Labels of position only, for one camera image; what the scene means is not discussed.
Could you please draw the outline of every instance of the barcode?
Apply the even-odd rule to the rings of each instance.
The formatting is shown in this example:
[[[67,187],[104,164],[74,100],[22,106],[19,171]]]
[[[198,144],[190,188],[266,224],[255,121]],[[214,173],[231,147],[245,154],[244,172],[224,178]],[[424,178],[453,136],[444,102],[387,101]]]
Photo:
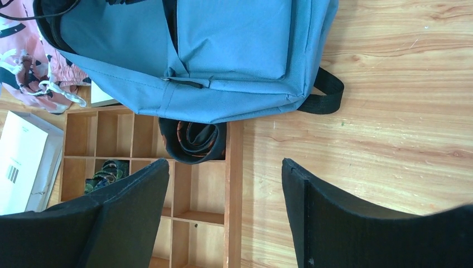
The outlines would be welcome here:
[[[12,165],[10,165],[7,169],[7,179],[11,182],[16,182],[16,177],[18,177],[18,169]]]

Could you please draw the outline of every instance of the black strap loop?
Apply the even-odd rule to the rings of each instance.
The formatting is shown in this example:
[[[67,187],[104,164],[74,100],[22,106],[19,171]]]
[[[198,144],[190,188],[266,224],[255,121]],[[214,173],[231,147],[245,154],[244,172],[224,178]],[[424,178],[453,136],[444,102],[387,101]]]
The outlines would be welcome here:
[[[341,97],[345,88],[340,79],[319,67],[313,86],[326,95],[310,94],[299,107],[299,111],[313,114],[329,114],[340,109]]]

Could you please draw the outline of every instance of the rolled black belt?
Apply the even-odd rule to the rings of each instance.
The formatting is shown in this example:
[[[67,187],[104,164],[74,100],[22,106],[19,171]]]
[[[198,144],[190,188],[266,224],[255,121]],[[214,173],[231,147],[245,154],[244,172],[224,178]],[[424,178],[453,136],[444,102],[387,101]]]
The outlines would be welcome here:
[[[159,118],[171,157],[186,164],[225,159],[226,123],[202,124]]]

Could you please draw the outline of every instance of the backpack front pocket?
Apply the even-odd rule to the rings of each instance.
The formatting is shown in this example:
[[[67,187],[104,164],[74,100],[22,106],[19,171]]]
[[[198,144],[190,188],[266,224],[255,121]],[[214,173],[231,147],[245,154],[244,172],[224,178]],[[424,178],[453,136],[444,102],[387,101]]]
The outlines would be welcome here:
[[[292,0],[178,1],[177,49],[189,74],[280,79]]]

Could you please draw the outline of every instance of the black cable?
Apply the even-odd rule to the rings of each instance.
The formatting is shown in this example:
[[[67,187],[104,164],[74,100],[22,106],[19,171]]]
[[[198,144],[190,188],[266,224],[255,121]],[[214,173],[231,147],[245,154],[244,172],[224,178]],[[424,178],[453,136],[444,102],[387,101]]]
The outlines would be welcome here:
[[[0,8],[3,8],[3,7],[6,7],[7,5],[9,5],[11,2],[13,2],[14,0],[10,0],[8,3],[6,3],[5,5],[2,5],[2,7]],[[42,16],[35,16],[35,17],[25,17],[25,18],[15,18],[15,17],[10,17],[10,16],[7,16],[5,14],[1,14],[0,13],[0,17],[2,18],[6,18],[8,20],[12,20],[12,21],[29,21],[29,20],[37,20],[39,18],[50,18],[50,17],[56,17],[56,16],[61,16],[61,15],[64,15],[66,13],[68,13],[69,11],[71,11],[75,6],[77,6],[77,4],[80,2],[80,0],[75,0],[75,2],[66,10],[66,11],[62,11],[61,13],[57,13],[57,14],[51,14],[51,15],[42,15]]]

